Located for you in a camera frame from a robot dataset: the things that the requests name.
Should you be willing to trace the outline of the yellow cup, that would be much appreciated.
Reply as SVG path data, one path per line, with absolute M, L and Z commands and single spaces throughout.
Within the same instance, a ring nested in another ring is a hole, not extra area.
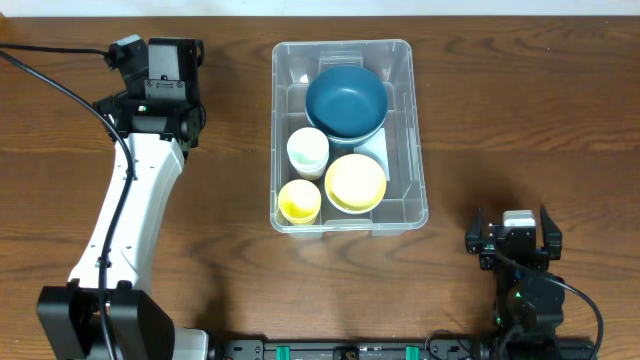
M 285 184 L 278 194 L 278 207 L 283 212 L 320 212 L 321 193 L 311 181 L 296 179 Z
M 283 212 L 284 218 L 293 226 L 307 226 L 313 225 L 317 219 L 318 212 Z

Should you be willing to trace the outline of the yellow small bowl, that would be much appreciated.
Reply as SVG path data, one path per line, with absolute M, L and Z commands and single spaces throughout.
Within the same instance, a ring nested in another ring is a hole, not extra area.
M 365 205 L 383 200 L 387 180 L 382 167 L 371 157 L 348 154 L 335 160 L 325 174 L 327 198 L 350 205 Z

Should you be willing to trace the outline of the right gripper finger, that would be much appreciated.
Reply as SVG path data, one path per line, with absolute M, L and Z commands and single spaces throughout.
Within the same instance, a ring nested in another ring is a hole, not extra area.
M 476 212 L 475 220 L 465 233 L 465 247 L 470 254 L 478 254 L 484 247 L 484 239 L 482 235 L 483 229 L 483 211 L 479 208 Z
M 551 219 L 544 205 L 540 207 L 540 220 L 543 235 L 543 248 L 550 260 L 559 260 L 562 252 L 563 234 Z

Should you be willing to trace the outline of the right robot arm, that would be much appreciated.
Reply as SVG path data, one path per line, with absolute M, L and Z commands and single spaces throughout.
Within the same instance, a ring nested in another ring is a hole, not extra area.
M 552 284 L 549 263 L 561 258 L 563 235 L 545 208 L 503 213 L 484 224 L 482 211 L 465 234 L 466 251 L 496 279 L 494 317 L 499 331 L 523 342 L 550 339 L 564 320 L 564 290 Z

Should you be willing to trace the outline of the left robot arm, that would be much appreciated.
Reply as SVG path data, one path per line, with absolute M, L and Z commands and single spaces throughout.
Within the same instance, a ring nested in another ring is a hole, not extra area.
M 206 359 L 206 331 L 180 328 L 151 297 L 170 192 L 206 124 L 198 69 L 204 44 L 137 35 L 110 45 L 125 90 L 96 101 L 115 143 L 93 234 L 64 286 L 42 288 L 37 316 L 58 359 Z

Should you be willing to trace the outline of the white small bowl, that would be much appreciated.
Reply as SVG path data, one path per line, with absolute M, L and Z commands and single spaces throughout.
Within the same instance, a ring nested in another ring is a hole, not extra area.
M 381 203 L 381 200 L 379 200 L 365 205 L 350 205 L 333 197 L 329 197 L 328 200 L 336 209 L 350 215 L 360 215 L 370 212 Z

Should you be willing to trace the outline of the light blue cup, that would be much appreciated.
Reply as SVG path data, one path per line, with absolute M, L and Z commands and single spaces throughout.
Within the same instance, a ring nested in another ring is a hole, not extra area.
M 293 167 L 298 171 L 298 172 L 303 172 L 303 173 L 322 173 L 328 163 L 328 159 L 322 159 L 319 161 L 314 161 L 311 163 L 303 163 L 300 161 L 297 161 L 295 159 L 291 159 L 290 163 L 293 165 Z

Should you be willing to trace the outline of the dark blue bowl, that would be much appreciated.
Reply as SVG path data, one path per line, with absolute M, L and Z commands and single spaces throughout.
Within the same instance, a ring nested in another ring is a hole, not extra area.
M 384 124 L 388 110 L 383 82 L 355 65 L 320 73 L 305 97 L 310 124 L 337 142 L 354 143 L 371 136 Z
M 337 146 L 342 148 L 355 148 L 357 146 L 364 145 L 366 142 L 372 140 L 373 137 L 384 128 L 384 123 L 381 123 L 377 128 L 364 135 L 356 137 L 341 137 L 337 135 L 330 135 L 328 132 L 323 131 L 319 127 L 319 125 L 314 123 L 313 121 L 309 121 L 309 124 L 312 128 L 320 132 L 329 146 Z

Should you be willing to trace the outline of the cream white cup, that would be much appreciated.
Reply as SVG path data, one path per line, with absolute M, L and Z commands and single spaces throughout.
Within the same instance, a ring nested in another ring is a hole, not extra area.
M 329 155 L 329 145 L 320 132 L 312 127 L 296 130 L 288 139 L 287 155 L 303 163 L 325 159 Z

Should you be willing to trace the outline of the pink cup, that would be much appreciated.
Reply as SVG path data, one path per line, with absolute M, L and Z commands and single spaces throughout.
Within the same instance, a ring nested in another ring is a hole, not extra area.
M 297 173 L 306 180 L 314 181 L 323 176 L 325 173 L 324 167 L 319 167 L 316 169 L 297 169 Z

